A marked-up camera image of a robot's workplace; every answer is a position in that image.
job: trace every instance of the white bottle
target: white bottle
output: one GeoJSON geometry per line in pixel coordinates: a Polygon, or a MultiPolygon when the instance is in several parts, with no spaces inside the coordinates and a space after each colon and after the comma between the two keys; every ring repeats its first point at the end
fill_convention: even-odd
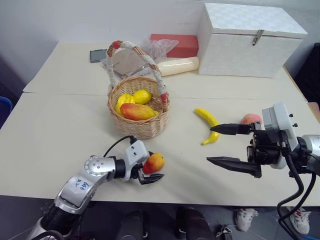
{"type": "Polygon", "coordinates": [[[196,56],[193,56],[188,58],[163,61],[158,63],[157,66],[161,72],[161,76],[168,76],[198,69],[199,59],[196,56]]]}

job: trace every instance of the white storage box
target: white storage box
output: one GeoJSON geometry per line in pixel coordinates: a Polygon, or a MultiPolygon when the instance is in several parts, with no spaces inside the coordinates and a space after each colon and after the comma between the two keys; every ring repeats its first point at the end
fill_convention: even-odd
{"type": "Polygon", "coordinates": [[[198,72],[272,78],[307,34],[279,7],[205,3],[198,72]]]}

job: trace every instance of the table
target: table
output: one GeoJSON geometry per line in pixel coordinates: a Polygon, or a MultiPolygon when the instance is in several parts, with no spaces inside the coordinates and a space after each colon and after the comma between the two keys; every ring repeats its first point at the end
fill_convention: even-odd
{"type": "MultiPolygon", "coordinates": [[[[107,43],[58,43],[23,91],[106,96],[109,76],[102,64],[89,62],[89,52],[108,46],[107,43]]],[[[191,71],[165,76],[163,82],[171,98],[306,101],[284,68],[274,78],[198,75],[198,71],[191,71]]]]}
{"type": "MultiPolygon", "coordinates": [[[[165,177],[141,186],[137,180],[115,179],[99,187],[94,200],[235,206],[275,206],[297,190],[288,168],[262,166],[262,178],[232,172],[206,161],[229,156],[246,160],[248,135],[222,135],[201,146],[208,126],[193,113],[209,110],[220,123],[236,123],[250,112],[275,103],[274,99],[209,99],[177,97],[167,128],[145,140],[146,147],[163,154],[165,177]]],[[[319,123],[304,101],[284,101],[298,123],[296,134],[320,134],[319,123]]],[[[102,155],[122,134],[115,129],[107,98],[98,95],[23,93],[0,130],[0,192],[2,195],[54,198],[69,177],[83,167],[90,155],[102,155]]],[[[111,154],[123,156],[127,142],[111,154]]],[[[304,184],[310,175],[301,175],[304,184]]],[[[318,206],[320,181],[305,206],[318,206]]]]}

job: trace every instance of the white sneaker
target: white sneaker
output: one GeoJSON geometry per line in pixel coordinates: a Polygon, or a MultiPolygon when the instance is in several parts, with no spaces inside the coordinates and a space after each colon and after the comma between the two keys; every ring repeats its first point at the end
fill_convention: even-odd
{"type": "Polygon", "coordinates": [[[234,221],[239,230],[246,232],[251,226],[252,219],[258,215],[258,211],[253,208],[241,208],[237,211],[234,221]]]}
{"type": "MultiPolygon", "coordinates": [[[[293,209],[291,206],[286,207],[289,211],[293,209]]],[[[291,216],[290,216],[290,222],[294,229],[300,233],[307,235],[310,230],[310,225],[309,225],[309,215],[310,211],[304,210],[302,207],[300,207],[297,211],[295,211],[291,216]]]]}

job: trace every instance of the phone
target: phone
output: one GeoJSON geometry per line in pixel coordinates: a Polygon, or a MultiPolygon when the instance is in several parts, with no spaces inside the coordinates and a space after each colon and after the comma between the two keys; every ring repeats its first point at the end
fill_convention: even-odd
{"type": "Polygon", "coordinates": [[[90,51],[90,63],[100,63],[102,59],[106,58],[107,49],[98,49],[90,51]]]}

